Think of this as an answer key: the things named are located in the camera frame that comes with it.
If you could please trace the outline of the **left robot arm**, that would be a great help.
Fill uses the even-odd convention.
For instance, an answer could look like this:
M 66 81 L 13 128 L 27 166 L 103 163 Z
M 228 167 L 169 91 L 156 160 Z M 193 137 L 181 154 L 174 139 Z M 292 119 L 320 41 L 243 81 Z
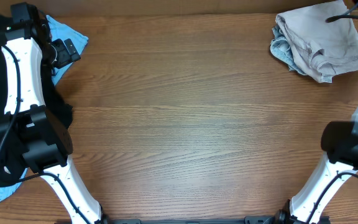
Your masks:
M 14 19 L 0 35 L 7 76 L 7 100 L 0 119 L 0 187 L 24 182 L 24 170 L 45 180 L 72 223 L 108 223 L 72 159 L 67 127 L 46 101 L 43 84 L 54 68 L 80 59 L 71 39 L 51 40 L 48 25 Z

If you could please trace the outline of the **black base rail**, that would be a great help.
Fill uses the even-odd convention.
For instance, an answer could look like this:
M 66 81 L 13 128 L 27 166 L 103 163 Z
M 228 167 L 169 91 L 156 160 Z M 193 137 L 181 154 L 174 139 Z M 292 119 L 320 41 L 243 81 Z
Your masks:
M 197 220 L 140 220 L 121 219 L 99 223 L 107 224 L 271 224 L 275 223 L 274 216 L 246 216 L 241 219 L 197 219 Z

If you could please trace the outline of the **white folded garment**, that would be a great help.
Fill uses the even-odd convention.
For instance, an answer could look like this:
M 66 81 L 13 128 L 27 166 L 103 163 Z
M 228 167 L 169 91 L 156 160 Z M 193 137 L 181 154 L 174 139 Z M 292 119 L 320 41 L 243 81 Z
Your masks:
M 318 83 L 358 71 L 358 32 L 350 19 L 327 23 L 347 12 L 343 1 L 302 7 L 276 15 L 296 65 Z

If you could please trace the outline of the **blue grey folded garment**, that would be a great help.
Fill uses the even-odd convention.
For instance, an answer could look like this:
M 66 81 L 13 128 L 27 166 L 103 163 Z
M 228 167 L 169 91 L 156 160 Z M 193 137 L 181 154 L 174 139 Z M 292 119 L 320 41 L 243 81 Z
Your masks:
M 300 69 L 294 59 L 291 51 L 290 44 L 284 36 L 281 28 L 276 25 L 272 28 L 273 39 L 270 43 L 270 53 L 283 63 L 288 65 L 289 71 L 296 71 L 300 75 L 305 75 L 302 69 Z

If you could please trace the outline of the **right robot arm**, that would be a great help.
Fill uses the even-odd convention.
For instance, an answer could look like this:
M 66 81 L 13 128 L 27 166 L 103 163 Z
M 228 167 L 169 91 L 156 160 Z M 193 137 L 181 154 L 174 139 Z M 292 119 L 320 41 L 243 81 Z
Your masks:
M 270 44 L 273 56 L 291 71 L 318 83 L 358 71 L 358 16 L 343 1 L 277 14 Z M 270 223 L 323 223 L 321 214 L 336 192 L 358 173 L 358 107 L 349 121 L 332 121 L 321 137 L 323 155 L 304 187 Z

